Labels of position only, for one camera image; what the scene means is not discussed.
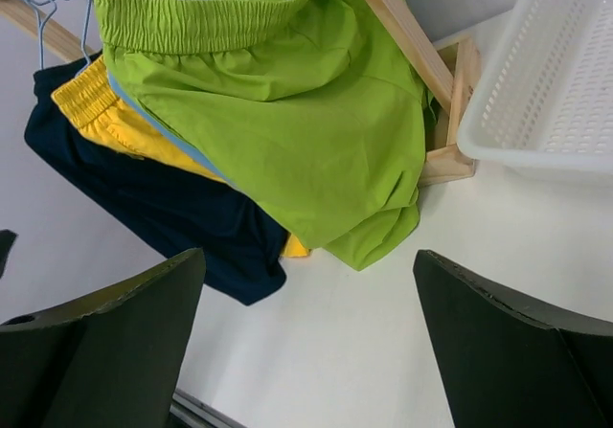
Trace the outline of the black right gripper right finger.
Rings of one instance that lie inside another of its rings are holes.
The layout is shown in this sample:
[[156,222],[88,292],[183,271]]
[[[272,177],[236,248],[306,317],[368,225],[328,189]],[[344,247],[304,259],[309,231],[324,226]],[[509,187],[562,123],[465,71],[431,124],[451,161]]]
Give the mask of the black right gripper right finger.
[[430,250],[413,273],[455,426],[611,426],[611,323]]

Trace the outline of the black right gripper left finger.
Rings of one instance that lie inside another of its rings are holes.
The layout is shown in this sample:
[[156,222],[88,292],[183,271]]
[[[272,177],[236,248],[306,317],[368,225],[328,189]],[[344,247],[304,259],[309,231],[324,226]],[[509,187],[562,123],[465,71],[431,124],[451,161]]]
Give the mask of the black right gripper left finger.
[[2,426],[164,426],[205,272],[191,249],[2,324]]

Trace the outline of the light blue shorts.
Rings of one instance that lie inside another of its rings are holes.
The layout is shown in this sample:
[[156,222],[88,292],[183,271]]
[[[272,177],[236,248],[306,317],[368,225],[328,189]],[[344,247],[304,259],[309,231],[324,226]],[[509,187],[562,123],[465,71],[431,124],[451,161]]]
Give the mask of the light blue shorts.
[[107,79],[111,89],[125,102],[129,107],[135,110],[140,116],[142,116],[149,124],[151,124],[157,131],[159,131],[168,141],[170,141],[179,150],[185,153],[189,158],[195,161],[199,166],[204,167],[210,173],[213,173],[216,177],[220,178],[222,182],[229,184],[233,187],[233,184],[227,181],[227,178],[212,164],[212,162],[206,157],[205,154],[200,152],[194,146],[172,133],[167,127],[161,124],[157,119],[151,116],[145,109],[143,109],[137,102],[135,102],[120,86],[119,82],[109,72],[107,73]]

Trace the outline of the yellow shorts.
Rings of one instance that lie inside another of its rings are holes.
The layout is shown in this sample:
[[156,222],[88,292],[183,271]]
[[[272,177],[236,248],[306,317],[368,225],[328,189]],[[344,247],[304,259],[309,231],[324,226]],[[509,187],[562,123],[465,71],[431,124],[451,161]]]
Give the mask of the yellow shorts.
[[210,167],[201,166],[175,146],[111,89],[103,60],[78,69],[52,93],[52,100],[85,139],[138,159],[149,159],[224,183]]

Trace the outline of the lime green shorts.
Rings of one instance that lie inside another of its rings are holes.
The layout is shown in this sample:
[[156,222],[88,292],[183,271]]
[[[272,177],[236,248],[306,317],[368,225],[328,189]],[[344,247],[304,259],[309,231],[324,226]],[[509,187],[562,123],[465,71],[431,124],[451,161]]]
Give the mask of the lime green shorts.
[[306,247],[361,270],[419,223],[431,97],[365,0],[93,0],[104,62]]

